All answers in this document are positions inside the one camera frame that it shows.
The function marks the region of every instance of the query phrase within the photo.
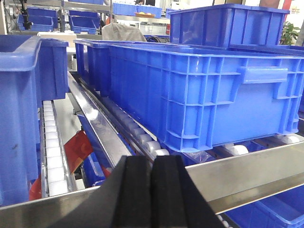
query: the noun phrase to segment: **stacked blue crates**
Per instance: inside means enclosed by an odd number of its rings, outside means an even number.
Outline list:
[[[35,70],[41,40],[0,36],[0,144],[2,206],[27,201],[29,183],[38,178]]]
[[[22,35],[0,36],[0,206],[29,199],[38,178],[38,108],[65,98],[67,42]]]
[[[58,28],[58,12],[54,9],[41,9],[37,7],[28,7],[28,14],[35,16],[51,17],[54,28]]]
[[[228,47],[276,45],[288,10],[225,4],[170,12],[170,42]]]
[[[29,15],[28,20],[32,22],[30,31],[36,31],[36,32],[53,31],[54,22],[52,17]],[[18,16],[17,23],[20,30],[25,30],[23,26],[24,19],[21,14]]]
[[[228,48],[230,51],[256,53],[261,56],[269,54],[274,57],[303,58],[304,49],[302,47],[278,45],[285,14],[287,13],[287,10],[240,5],[222,5],[173,12],[170,14],[171,42],[217,46]],[[288,68],[287,83],[293,84],[288,86],[287,84],[283,85],[285,82],[280,83],[280,85],[276,84],[275,87],[278,91],[276,92],[276,89],[273,91],[273,98],[277,97],[280,101],[283,101],[281,98],[285,100],[284,110],[293,103],[291,105],[294,109],[292,115],[287,117],[284,116],[285,111],[281,112],[283,113],[282,120],[285,119],[286,121],[285,126],[290,124],[290,127],[287,127],[289,130],[286,129],[279,133],[288,134],[291,128],[297,129],[299,107],[300,110],[304,110],[303,102],[300,103],[303,93],[303,76],[301,75],[303,66],[294,65],[295,62],[292,63],[292,60],[285,64],[282,63],[278,62],[275,65]],[[260,67],[265,67],[265,64],[266,62],[261,63]],[[269,72],[272,71],[271,66],[266,69]],[[260,72],[257,76],[260,79],[269,78],[266,72]],[[251,82],[249,83],[254,85],[256,79],[250,80]],[[256,91],[261,93],[261,89],[259,87]],[[256,94],[253,98],[262,101],[266,96],[262,95],[261,97],[260,94]],[[246,118],[244,109],[240,110],[242,110],[240,112],[244,115],[243,117]],[[267,118],[270,118],[269,122],[266,123],[266,126],[269,127],[271,125],[270,122],[274,121],[274,119],[270,112],[266,113]],[[242,120],[241,116],[237,115],[235,117],[238,120]],[[222,129],[225,127],[223,122],[220,124]],[[234,127],[238,131],[244,129],[237,125],[234,125]],[[229,211],[227,214],[242,228],[302,228],[304,227],[304,204],[300,199],[304,195],[303,190],[303,187],[299,187]]]

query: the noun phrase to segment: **shelf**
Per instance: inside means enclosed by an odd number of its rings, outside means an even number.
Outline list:
[[[134,17],[134,16],[115,15],[115,19],[149,22],[149,23],[156,23],[156,24],[170,24],[170,19],[166,19],[166,18],[139,18],[139,17]]]

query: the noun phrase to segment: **blue plastic bin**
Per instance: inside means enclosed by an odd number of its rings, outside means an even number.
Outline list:
[[[53,31],[54,23],[53,23],[52,17],[29,15],[28,19],[30,22],[32,22],[30,31],[36,31],[36,32]],[[25,28],[23,27],[24,20],[23,20],[22,15],[18,16],[17,22],[18,22],[19,29],[25,30]]]
[[[71,30],[75,33],[87,32],[96,34],[96,26],[92,18],[69,16]]]
[[[54,9],[41,9],[37,7],[28,7],[28,14],[35,16],[51,17],[53,20],[53,27],[58,28],[58,12]]]
[[[159,47],[176,46],[170,44],[135,42],[135,41],[107,41],[107,40],[74,40],[76,44],[77,70],[82,79],[101,96],[109,96],[111,88],[111,60],[109,45],[159,45]]]
[[[91,18],[96,26],[96,28],[100,27],[100,17],[98,13],[95,12],[81,12],[81,11],[69,11],[70,16],[80,16],[80,17],[86,17]]]
[[[167,8],[166,9],[166,18],[168,18],[168,19],[170,19],[171,17],[170,17],[170,12],[175,12],[175,11],[177,11],[176,9],[174,10],[174,9],[170,9],[170,8]]]
[[[162,16],[162,8],[158,8],[155,6],[138,5],[137,12],[155,14],[155,18],[161,18]]]
[[[276,45],[288,10],[225,4],[179,10],[171,15],[170,42],[217,47]]]
[[[35,69],[40,37],[0,36],[0,173],[3,206],[29,199],[38,177]]]
[[[269,54],[280,54],[289,56],[302,56],[304,57],[304,47],[300,46],[288,46],[288,45],[230,45],[230,50],[244,50],[244,51],[254,51],[257,53],[269,53]],[[304,112],[304,98],[300,102],[301,112]]]
[[[138,11],[138,5],[113,3],[113,14],[135,16]]]
[[[303,228],[303,186],[226,212],[242,228]]]
[[[42,39],[39,65],[42,101],[65,99],[67,84],[68,42],[58,39]]]
[[[68,1],[98,4],[98,5],[103,5],[104,3],[104,0],[68,0]]]
[[[157,49],[110,46],[110,97],[172,150],[298,131],[304,57]]]
[[[101,170],[94,152],[84,160],[83,168],[90,187],[101,185],[105,181],[104,172]]]

